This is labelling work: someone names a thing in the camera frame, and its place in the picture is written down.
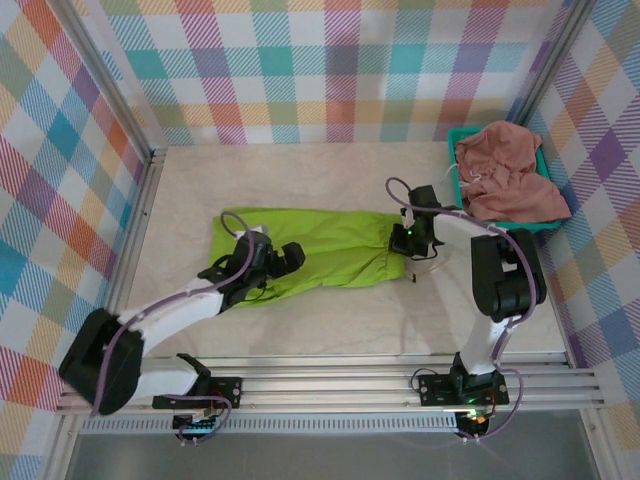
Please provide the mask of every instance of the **teal basket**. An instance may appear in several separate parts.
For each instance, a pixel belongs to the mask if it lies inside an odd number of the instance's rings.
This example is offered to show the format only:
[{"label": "teal basket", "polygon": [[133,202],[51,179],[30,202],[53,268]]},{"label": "teal basket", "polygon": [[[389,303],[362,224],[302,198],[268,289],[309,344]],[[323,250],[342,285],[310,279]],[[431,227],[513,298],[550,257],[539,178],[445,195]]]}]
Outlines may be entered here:
[{"label": "teal basket", "polygon": [[[456,162],[456,144],[471,135],[475,135],[479,131],[481,131],[481,127],[467,127],[467,128],[452,128],[449,130],[449,156],[451,157],[451,163]],[[547,165],[544,162],[544,154],[542,153],[542,148],[539,148],[536,152],[536,173],[538,175],[542,175],[544,178],[549,178],[549,172],[547,171]],[[453,191],[456,194],[456,205],[462,208],[462,193],[460,192],[460,185],[458,185],[458,169],[453,169]],[[513,228],[526,228],[532,232],[539,232],[540,230],[550,230],[553,228],[558,228],[560,226],[560,220],[551,222],[551,223],[513,223],[513,222],[496,222],[494,223],[497,227],[504,228],[507,230]]]}]

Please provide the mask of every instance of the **green cloth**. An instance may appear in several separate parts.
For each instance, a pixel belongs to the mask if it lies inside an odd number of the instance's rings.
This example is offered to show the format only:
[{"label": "green cloth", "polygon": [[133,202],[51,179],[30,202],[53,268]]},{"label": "green cloth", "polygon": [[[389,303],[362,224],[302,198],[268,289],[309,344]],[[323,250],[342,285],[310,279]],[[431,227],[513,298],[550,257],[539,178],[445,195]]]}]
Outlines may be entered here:
[{"label": "green cloth", "polygon": [[[238,306],[265,305],[319,286],[367,287],[404,276],[404,258],[388,251],[393,224],[400,220],[398,215],[293,208],[229,210],[249,226],[265,225],[280,254],[282,245],[298,242],[306,255],[297,272],[269,280],[264,293],[254,289]],[[232,231],[243,229],[233,218],[226,221]],[[215,217],[211,263],[231,253],[234,247],[235,240],[222,228],[220,217]]]}]

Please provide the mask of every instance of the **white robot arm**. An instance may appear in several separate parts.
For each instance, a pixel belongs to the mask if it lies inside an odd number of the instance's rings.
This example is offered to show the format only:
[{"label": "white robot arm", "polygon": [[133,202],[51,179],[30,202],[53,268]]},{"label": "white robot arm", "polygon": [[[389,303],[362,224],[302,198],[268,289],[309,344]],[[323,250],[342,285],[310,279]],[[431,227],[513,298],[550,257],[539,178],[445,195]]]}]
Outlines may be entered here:
[{"label": "white robot arm", "polygon": [[533,236],[524,229],[487,227],[461,211],[443,208],[431,186],[409,190],[409,203],[387,192],[406,208],[405,221],[394,225],[391,251],[415,259],[450,244],[471,249],[473,297],[478,307],[471,335],[455,356],[447,375],[420,375],[424,406],[509,403],[500,356],[513,329],[546,298],[546,285]]},{"label": "white robot arm", "polygon": [[[91,404],[98,397],[98,411],[103,415],[137,398],[210,395],[209,371],[189,355],[153,363],[144,357],[180,330],[219,315],[244,301],[250,290],[264,288],[269,279],[292,273],[304,264],[299,244],[284,245],[281,257],[266,233],[252,230],[253,249],[249,248],[248,234],[236,234],[234,252],[218,259],[180,291],[119,315],[104,309],[90,313],[60,365],[63,380]],[[237,275],[251,251],[248,268],[237,279],[224,282]],[[107,374],[101,382],[105,361]]]}]

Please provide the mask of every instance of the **metal rail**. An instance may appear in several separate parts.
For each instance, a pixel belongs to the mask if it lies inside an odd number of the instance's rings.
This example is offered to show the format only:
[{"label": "metal rail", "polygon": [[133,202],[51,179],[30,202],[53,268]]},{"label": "metal rail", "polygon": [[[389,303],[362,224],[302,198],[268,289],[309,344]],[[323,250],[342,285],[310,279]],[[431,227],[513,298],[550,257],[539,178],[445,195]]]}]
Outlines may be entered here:
[{"label": "metal rail", "polygon": [[[564,355],[505,355],[505,367],[515,368],[524,378],[523,410],[593,408],[603,405],[602,393],[590,369],[572,369]],[[452,356],[375,355],[318,357],[243,357],[199,359],[216,376],[244,379],[240,408],[234,415],[396,413],[467,411],[473,407],[422,407],[409,387],[419,367],[445,373]],[[518,381],[506,376],[513,408]],[[89,405],[75,392],[62,395],[58,412],[84,415]],[[193,412],[181,410],[179,413]],[[150,399],[127,405],[119,413],[159,413]]]}]

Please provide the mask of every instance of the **pink cloth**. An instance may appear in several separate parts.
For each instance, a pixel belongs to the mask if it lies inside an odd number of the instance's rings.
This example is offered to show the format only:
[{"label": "pink cloth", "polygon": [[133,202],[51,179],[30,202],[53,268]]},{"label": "pink cloth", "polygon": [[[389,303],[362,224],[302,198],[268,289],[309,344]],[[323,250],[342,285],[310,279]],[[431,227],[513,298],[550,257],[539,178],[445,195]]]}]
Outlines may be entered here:
[{"label": "pink cloth", "polygon": [[456,145],[467,212],[481,220],[552,222],[571,212],[558,188],[536,171],[540,135],[499,121]]}]

